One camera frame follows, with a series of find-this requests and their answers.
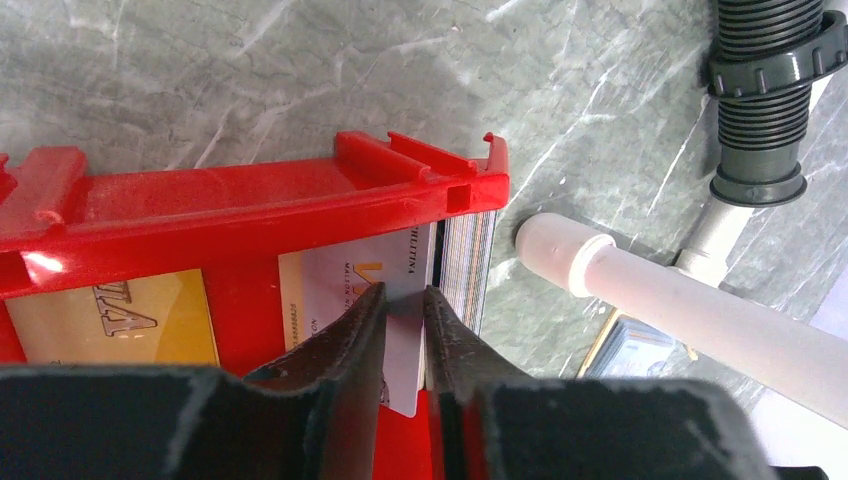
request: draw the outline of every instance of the grey marble surface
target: grey marble surface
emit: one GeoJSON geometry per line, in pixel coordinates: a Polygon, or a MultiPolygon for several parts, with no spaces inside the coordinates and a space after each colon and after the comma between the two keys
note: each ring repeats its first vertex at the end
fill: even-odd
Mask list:
{"type": "MultiPolygon", "coordinates": [[[[75,144],[103,173],[324,155],[344,129],[482,155],[494,131],[513,185],[483,338],[565,377],[609,307],[517,264],[514,229],[553,211],[672,258],[715,167],[711,24],[707,0],[4,0],[0,144],[75,144]]],[[[758,212],[724,287],[802,320],[848,262],[846,93],[840,74],[813,114],[809,193],[758,212]]],[[[709,359],[675,372],[759,388],[709,359]]]]}

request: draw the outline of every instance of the white pipe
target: white pipe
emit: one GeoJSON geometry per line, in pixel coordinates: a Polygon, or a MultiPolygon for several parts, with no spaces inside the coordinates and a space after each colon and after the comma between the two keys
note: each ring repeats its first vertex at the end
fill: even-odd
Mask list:
{"type": "Polygon", "coordinates": [[[727,257],[753,213],[753,208],[737,207],[710,197],[671,268],[718,287],[727,276],[727,257]]]}
{"type": "Polygon", "coordinates": [[[534,273],[593,295],[848,428],[848,342],[615,247],[568,218],[542,213],[516,249],[534,273]]]}

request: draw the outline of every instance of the white card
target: white card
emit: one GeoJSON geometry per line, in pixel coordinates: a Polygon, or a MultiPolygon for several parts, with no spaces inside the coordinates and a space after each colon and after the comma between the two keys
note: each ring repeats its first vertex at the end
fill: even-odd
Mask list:
{"type": "Polygon", "coordinates": [[[371,283],[385,282],[390,308],[383,403],[414,416],[423,374],[422,295],[432,280],[434,231],[423,225],[280,255],[286,350],[337,320],[371,283]]]}

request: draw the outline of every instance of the ribbed hose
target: ribbed hose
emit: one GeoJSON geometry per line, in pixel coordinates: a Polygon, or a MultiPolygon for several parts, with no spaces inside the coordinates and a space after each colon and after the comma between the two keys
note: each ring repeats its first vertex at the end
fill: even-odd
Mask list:
{"type": "MultiPolygon", "coordinates": [[[[824,12],[822,0],[717,1],[721,56],[735,61],[770,55],[804,42],[819,32],[824,12]]],[[[767,206],[794,200],[803,193],[806,182],[797,168],[797,153],[798,143],[807,133],[810,91],[810,86],[804,86],[756,99],[721,101],[719,177],[737,185],[783,182],[785,186],[779,195],[783,198],[759,204],[753,198],[727,195],[731,197],[728,199],[716,182],[714,194],[731,203],[767,206]]]]}
{"type": "Polygon", "coordinates": [[[822,0],[718,0],[718,40],[728,60],[782,50],[815,35],[822,0]]]}

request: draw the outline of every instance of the red plastic tray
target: red plastic tray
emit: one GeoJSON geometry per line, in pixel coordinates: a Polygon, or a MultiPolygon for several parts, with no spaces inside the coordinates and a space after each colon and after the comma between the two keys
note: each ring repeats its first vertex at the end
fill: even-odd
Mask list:
{"type": "MultiPolygon", "coordinates": [[[[75,147],[9,169],[0,156],[0,299],[200,268],[221,366],[243,375],[284,353],[279,254],[502,208],[506,143],[485,141],[488,159],[469,160],[342,132],[332,158],[102,176],[75,147]]],[[[25,361],[0,301],[0,362],[25,361]]],[[[413,447],[427,432],[394,415],[381,412],[375,478],[419,478],[393,470],[407,457],[386,439],[413,447]]]]}

